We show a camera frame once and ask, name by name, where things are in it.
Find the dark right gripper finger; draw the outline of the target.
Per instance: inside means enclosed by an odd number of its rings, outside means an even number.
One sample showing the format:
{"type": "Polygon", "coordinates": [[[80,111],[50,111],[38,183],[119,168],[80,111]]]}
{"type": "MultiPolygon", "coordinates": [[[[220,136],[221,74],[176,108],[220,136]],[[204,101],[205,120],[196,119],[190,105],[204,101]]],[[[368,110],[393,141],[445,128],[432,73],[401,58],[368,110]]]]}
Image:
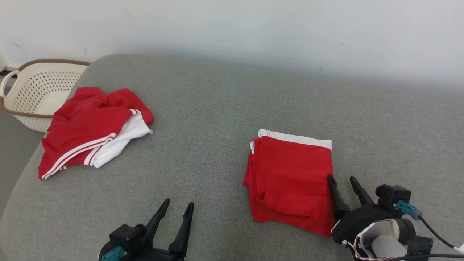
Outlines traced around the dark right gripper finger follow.
{"type": "Polygon", "coordinates": [[[353,191],[358,196],[361,206],[366,204],[375,204],[372,198],[368,195],[366,190],[364,190],[364,188],[361,186],[361,184],[354,176],[351,176],[349,180],[353,191]]]}
{"type": "Polygon", "coordinates": [[[336,221],[341,220],[346,213],[350,212],[350,207],[344,202],[339,190],[335,177],[328,175],[328,185],[330,190],[330,200],[332,205],[332,215],[336,221]]]}

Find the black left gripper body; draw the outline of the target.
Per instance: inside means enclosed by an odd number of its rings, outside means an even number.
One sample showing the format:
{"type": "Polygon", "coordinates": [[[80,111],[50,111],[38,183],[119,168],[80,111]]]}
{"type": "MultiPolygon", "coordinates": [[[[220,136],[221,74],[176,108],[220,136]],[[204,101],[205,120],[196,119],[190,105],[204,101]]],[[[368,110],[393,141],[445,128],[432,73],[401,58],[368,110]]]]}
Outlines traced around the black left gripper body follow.
{"type": "Polygon", "coordinates": [[[143,252],[136,257],[136,261],[184,261],[186,249],[175,249],[175,251],[160,248],[144,248],[143,252]]]}

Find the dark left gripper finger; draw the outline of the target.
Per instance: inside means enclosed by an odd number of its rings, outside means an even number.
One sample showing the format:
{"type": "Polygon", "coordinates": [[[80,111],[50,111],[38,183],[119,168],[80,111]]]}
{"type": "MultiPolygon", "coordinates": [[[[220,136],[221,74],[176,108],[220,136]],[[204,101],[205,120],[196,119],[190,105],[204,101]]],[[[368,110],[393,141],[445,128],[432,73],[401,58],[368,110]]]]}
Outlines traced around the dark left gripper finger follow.
{"type": "Polygon", "coordinates": [[[161,220],[164,218],[167,209],[169,208],[170,199],[167,198],[155,212],[149,223],[146,225],[146,234],[144,236],[144,245],[148,248],[153,247],[153,239],[158,229],[161,220]]]}
{"type": "Polygon", "coordinates": [[[176,259],[184,259],[187,256],[193,214],[194,203],[190,202],[184,211],[183,221],[176,235],[176,238],[168,248],[169,253],[176,259]]]}

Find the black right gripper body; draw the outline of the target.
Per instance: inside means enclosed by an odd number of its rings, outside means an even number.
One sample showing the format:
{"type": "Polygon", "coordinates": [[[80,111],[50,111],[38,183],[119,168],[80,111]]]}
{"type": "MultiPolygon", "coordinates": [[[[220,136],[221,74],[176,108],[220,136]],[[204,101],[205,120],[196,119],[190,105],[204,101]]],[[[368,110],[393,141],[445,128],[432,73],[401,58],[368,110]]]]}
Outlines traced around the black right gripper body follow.
{"type": "Polygon", "coordinates": [[[401,218],[403,214],[397,210],[389,210],[376,204],[365,204],[352,211],[337,211],[334,214],[337,223],[332,229],[335,243],[353,241],[358,233],[377,221],[401,218]]]}

